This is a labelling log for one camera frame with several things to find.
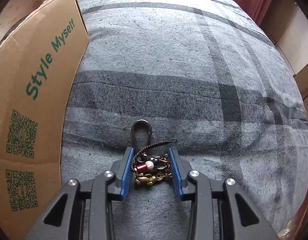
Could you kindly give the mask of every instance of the gray plaid fabric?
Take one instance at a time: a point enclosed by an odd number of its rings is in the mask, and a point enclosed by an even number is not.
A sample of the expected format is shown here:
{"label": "gray plaid fabric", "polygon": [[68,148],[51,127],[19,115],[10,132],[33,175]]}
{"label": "gray plaid fabric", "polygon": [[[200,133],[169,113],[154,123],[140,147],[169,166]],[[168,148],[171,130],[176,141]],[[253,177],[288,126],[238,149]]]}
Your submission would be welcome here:
{"label": "gray plaid fabric", "polygon": [[[307,190],[308,122],[264,32],[232,0],[78,2],[90,42],[65,115],[62,183],[109,169],[143,118],[152,142],[177,138],[194,169],[234,178],[279,231]],[[171,183],[133,184],[113,215],[117,239],[185,239],[190,203]]]}

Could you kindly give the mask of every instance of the red bead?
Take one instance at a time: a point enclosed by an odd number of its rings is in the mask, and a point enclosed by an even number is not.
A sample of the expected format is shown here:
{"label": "red bead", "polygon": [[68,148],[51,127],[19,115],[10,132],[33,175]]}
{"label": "red bead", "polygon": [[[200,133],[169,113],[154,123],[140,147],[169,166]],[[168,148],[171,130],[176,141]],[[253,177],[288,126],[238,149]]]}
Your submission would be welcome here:
{"label": "red bead", "polygon": [[146,163],[142,163],[136,166],[137,173],[144,173],[148,170]]}

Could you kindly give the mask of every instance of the black bead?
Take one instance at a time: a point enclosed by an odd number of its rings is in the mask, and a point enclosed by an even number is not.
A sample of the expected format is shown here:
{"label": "black bead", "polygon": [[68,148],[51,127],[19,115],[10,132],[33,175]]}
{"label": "black bead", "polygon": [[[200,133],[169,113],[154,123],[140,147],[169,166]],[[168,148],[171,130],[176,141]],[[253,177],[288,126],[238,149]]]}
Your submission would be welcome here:
{"label": "black bead", "polygon": [[159,163],[158,158],[152,157],[150,160],[153,162],[154,166],[156,166]]}
{"label": "black bead", "polygon": [[147,155],[145,153],[143,153],[142,155],[138,156],[136,161],[138,163],[144,163],[144,162],[148,161],[148,157],[147,157]]}

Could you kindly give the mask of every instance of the metal carabiner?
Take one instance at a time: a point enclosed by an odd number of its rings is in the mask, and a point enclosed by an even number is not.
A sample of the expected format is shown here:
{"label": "metal carabiner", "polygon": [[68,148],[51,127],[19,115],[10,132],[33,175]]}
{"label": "metal carabiner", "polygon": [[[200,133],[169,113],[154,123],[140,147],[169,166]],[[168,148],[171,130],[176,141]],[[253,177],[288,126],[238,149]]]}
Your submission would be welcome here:
{"label": "metal carabiner", "polygon": [[138,153],[138,148],[137,148],[137,143],[136,143],[136,138],[135,138],[135,127],[137,125],[144,125],[147,127],[148,135],[147,135],[147,145],[151,144],[151,139],[152,139],[152,126],[151,124],[144,120],[140,119],[137,120],[136,122],[133,123],[132,129],[131,129],[131,136],[132,136],[132,146],[134,147],[134,154]]}

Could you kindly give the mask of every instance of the cardboard box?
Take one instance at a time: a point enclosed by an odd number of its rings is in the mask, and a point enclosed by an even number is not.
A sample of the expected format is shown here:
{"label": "cardboard box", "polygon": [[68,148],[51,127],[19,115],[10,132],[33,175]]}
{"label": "cardboard box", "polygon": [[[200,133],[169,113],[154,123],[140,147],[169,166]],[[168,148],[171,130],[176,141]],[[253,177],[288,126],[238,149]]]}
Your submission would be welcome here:
{"label": "cardboard box", "polygon": [[22,239],[61,187],[65,109],[88,35],[76,0],[48,0],[0,46],[0,227]]}

